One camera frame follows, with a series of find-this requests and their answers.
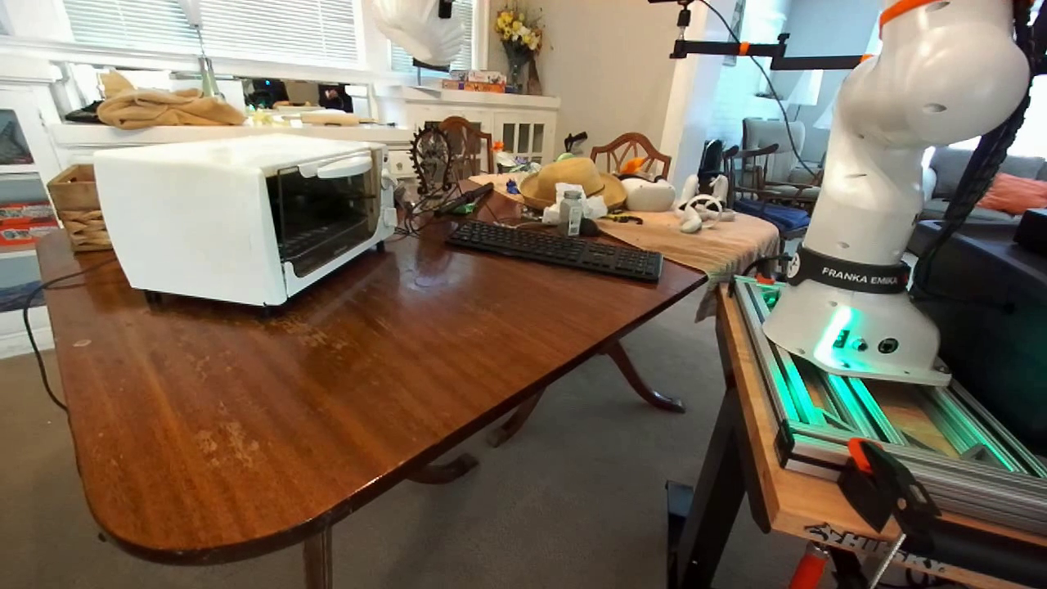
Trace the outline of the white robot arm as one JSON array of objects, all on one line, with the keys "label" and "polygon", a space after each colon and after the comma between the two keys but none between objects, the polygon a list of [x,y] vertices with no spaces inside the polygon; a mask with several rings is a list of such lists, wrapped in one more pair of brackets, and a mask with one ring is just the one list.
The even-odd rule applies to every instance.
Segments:
[{"label": "white robot arm", "polygon": [[924,150],[997,126],[1028,80],[1008,0],[891,0],[879,52],[838,91],[798,268],[762,335],[826,372],[947,387],[938,326],[902,264]]}]

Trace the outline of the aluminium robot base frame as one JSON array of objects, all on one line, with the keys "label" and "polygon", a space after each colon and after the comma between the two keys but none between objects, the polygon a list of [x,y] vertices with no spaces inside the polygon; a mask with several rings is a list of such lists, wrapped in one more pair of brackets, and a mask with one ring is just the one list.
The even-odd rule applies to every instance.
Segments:
[{"label": "aluminium robot base frame", "polygon": [[895,387],[826,372],[766,341],[762,319],[774,297],[779,283],[747,276],[734,276],[724,288],[757,355],[771,407],[771,441],[788,470],[838,476],[848,441],[868,437],[894,455],[943,510],[1047,532],[1047,461],[972,392],[958,384]]}]

